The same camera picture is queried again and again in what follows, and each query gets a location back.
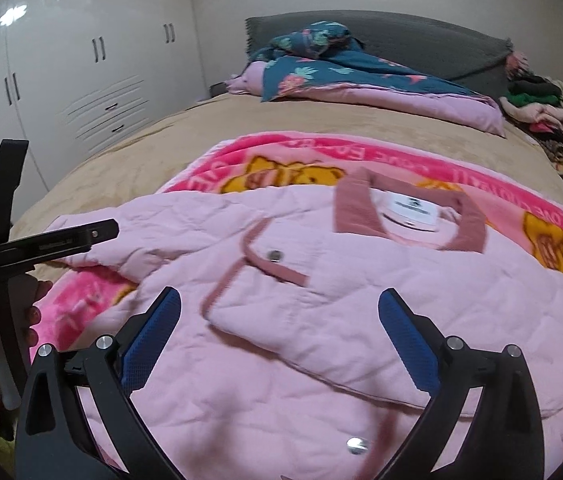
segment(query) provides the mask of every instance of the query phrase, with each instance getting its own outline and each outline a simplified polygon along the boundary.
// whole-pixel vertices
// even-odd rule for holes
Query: white wardrobe
[[[0,141],[30,142],[13,220],[206,95],[191,0],[0,0]]]

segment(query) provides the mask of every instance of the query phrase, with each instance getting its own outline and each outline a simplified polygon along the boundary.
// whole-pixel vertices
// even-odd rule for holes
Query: drawer
[[[63,112],[68,131],[75,132],[76,137],[82,136],[119,114],[148,102],[143,82],[134,76],[76,101]]]
[[[147,103],[138,103],[79,134],[77,140],[86,156],[101,152],[153,122]]]

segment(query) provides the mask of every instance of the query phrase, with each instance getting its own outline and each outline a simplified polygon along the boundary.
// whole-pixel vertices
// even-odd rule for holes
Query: gray headboard
[[[246,20],[248,55],[275,36],[314,22],[346,25],[369,54],[467,86],[497,99],[506,94],[505,62],[513,50],[469,28],[421,16],[376,10],[309,10]]]

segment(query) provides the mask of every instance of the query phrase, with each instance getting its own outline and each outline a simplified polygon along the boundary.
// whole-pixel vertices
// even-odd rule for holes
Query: jacket collar
[[[391,238],[372,203],[370,189],[401,193],[439,206],[452,207],[459,215],[457,233],[440,250],[482,253],[485,215],[465,193],[426,189],[360,168],[340,179],[335,187],[335,232]]]

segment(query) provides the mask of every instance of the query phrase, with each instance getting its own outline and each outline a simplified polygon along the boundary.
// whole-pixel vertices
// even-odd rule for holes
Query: beige bedspread
[[[117,206],[155,192],[190,162],[225,139],[257,132],[346,133],[420,148],[503,173],[563,204],[563,181],[542,149],[507,124],[507,139],[443,121],[357,105],[261,103],[224,94],[165,118],[95,155],[69,173],[12,229],[12,238],[44,231],[62,214]],[[59,266],[41,265],[40,279],[57,280]]]

